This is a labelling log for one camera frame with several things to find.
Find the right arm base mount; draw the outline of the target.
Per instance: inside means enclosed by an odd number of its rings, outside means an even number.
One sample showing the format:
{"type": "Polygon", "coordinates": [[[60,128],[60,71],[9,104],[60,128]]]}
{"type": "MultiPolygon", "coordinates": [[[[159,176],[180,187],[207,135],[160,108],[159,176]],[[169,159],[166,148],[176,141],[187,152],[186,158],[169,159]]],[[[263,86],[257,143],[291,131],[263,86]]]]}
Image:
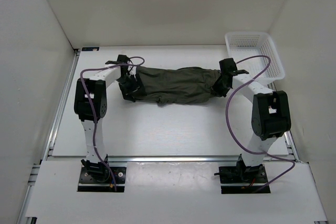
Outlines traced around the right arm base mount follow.
{"type": "Polygon", "coordinates": [[[235,166],[220,166],[214,176],[219,177],[222,195],[271,193],[263,164],[250,167],[239,159],[235,166]]]}

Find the small blue label sticker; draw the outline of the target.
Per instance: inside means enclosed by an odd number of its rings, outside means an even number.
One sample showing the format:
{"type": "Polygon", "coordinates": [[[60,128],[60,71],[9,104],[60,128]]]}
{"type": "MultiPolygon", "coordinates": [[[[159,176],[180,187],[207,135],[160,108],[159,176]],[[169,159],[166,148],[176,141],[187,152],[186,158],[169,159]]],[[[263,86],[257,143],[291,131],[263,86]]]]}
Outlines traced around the small blue label sticker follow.
{"type": "Polygon", "coordinates": [[[99,51],[100,47],[82,47],[81,51],[99,51]]]}

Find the white perforated plastic basket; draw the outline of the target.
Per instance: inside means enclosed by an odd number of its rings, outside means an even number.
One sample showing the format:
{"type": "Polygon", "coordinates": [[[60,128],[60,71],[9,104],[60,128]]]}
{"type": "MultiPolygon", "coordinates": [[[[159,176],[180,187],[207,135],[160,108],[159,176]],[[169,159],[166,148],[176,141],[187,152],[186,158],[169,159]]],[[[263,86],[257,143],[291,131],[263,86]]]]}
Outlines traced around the white perforated plastic basket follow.
{"type": "Polygon", "coordinates": [[[276,46],[268,33],[257,31],[234,31],[225,35],[225,43],[230,58],[252,77],[261,74],[257,81],[265,86],[285,77],[276,46]]]}

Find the aluminium front rail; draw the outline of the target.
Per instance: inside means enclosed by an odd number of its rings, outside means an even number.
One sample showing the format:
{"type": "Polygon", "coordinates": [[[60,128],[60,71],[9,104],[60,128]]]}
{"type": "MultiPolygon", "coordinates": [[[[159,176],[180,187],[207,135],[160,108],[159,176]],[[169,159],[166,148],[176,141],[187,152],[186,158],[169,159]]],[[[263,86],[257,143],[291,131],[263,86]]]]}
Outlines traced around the aluminium front rail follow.
{"type": "MultiPolygon", "coordinates": [[[[284,159],[295,160],[293,153],[280,156],[284,159]]],[[[79,156],[48,156],[47,161],[79,161],[85,157],[79,156]]],[[[109,162],[236,162],[238,156],[109,156],[109,162]]],[[[278,161],[270,157],[264,158],[266,162],[278,161]]]]}

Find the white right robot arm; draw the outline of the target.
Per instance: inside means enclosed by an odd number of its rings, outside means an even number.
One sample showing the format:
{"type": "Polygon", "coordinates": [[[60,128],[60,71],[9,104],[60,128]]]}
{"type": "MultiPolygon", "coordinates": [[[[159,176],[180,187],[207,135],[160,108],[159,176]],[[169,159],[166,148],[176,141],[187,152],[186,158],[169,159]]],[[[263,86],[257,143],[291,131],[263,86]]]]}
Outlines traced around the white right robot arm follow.
{"type": "Polygon", "coordinates": [[[268,153],[273,143],[291,128],[288,96],[284,91],[274,91],[259,82],[261,76],[271,65],[271,58],[264,55],[251,56],[241,62],[254,58],[267,60],[266,66],[254,77],[247,70],[239,70],[233,58],[219,62],[220,77],[213,86],[213,92],[225,97],[232,90],[225,107],[225,120],[228,130],[243,150],[236,163],[236,177],[247,182],[254,177],[262,166],[265,156],[275,158],[268,153]],[[251,128],[252,137],[245,147],[235,136],[229,121],[229,106],[235,94],[241,93],[252,103],[251,128]]]}

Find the olive green shorts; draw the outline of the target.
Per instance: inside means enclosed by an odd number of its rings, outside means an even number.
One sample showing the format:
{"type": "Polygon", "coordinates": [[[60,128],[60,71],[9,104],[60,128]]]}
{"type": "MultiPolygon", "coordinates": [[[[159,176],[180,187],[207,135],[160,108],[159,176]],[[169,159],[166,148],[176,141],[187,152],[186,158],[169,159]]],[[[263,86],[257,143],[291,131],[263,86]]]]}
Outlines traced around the olive green shorts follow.
{"type": "Polygon", "coordinates": [[[177,70],[137,67],[136,77],[143,88],[132,93],[137,101],[166,104],[206,103],[216,94],[212,87],[219,70],[186,67],[177,70]]]}

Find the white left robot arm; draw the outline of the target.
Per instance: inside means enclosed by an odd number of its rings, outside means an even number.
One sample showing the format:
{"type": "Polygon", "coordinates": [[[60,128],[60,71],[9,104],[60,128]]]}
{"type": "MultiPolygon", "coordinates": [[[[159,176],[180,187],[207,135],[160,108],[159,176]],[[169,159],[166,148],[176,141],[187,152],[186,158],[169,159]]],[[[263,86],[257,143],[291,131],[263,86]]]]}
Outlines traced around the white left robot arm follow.
{"type": "Polygon", "coordinates": [[[144,91],[144,86],[132,70],[144,63],[139,56],[118,55],[117,60],[107,61],[102,68],[82,70],[76,83],[74,112],[82,124],[87,148],[82,165],[97,182],[109,182],[114,189],[117,180],[109,165],[102,129],[108,109],[107,88],[117,82],[123,99],[135,102],[134,95],[144,91]]]}

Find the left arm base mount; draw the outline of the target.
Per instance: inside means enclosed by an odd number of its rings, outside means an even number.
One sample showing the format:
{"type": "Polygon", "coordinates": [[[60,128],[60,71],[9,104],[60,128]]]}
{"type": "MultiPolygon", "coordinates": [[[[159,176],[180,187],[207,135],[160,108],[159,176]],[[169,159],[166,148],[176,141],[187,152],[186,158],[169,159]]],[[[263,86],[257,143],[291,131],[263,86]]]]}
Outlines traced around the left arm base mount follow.
{"type": "Polygon", "coordinates": [[[116,180],[113,180],[110,171],[102,164],[93,164],[81,160],[82,168],[78,180],[78,192],[123,193],[127,168],[110,166],[116,180]]]}

